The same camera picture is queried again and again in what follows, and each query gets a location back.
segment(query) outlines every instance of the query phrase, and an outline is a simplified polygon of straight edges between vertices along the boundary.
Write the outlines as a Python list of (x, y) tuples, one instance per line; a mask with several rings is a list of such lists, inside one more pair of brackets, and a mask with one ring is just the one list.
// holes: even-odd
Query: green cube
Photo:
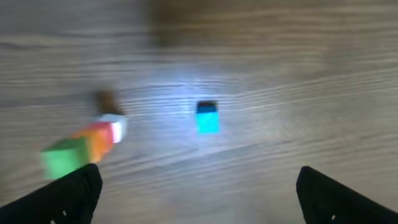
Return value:
[(86, 138), (63, 139), (41, 152), (45, 177), (58, 179), (90, 162)]

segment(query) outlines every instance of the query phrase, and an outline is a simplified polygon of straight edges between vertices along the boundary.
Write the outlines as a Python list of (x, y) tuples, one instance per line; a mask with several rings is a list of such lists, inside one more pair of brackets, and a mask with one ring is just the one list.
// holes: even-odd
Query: white block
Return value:
[(95, 119), (97, 122), (110, 122), (112, 124), (113, 143), (119, 143), (127, 133), (127, 119), (119, 114), (102, 114)]

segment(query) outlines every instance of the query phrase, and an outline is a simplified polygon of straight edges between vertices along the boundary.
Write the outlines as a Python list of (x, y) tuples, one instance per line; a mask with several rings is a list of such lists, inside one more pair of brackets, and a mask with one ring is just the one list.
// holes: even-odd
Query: block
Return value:
[(85, 128), (71, 136), (72, 138), (86, 138), (86, 148), (90, 162), (99, 162), (106, 152), (109, 152), (109, 142), (102, 129)]
[(106, 139), (108, 145), (105, 148), (105, 152), (108, 153), (113, 147), (113, 132), (112, 124), (110, 122), (94, 122), (88, 128), (97, 129), (103, 132), (103, 136)]
[(127, 133), (127, 119), (120, 114), (102, 114), (95, 119), (96, 122), (109, 122), (112, 124), (113, 143), (119, 143)]
[(202, 101), (197, 106), (197, 128), (201, 134), (216, 134), (220, 131), (220, 117), (215, 101)]
[(89, 163), (85, 138), (63, 139), (40, 153), (46, 179), (58, 179)]

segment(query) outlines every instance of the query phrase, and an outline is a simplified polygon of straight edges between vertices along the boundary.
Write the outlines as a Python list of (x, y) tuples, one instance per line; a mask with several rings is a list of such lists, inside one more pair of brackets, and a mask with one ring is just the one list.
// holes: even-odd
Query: wood grain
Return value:
[[(397, 19), (388, 0), (2, 0), (0, 203), (48, 183), (39, 151), (112, 86), (129, 134), (93, 223), (304, 223), (304, 165), (398, 210)], [(197, 134), (198, 100), (220, 134)]]

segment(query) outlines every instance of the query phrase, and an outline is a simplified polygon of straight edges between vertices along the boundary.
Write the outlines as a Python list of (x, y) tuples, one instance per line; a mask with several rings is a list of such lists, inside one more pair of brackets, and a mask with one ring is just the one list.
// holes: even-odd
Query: row of colorful blocks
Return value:
[(103, 114), (88, 127), (41, 152), (47, 179), (58, 179), (90, 162), (99, 162), (126, 135), (126, 117)]

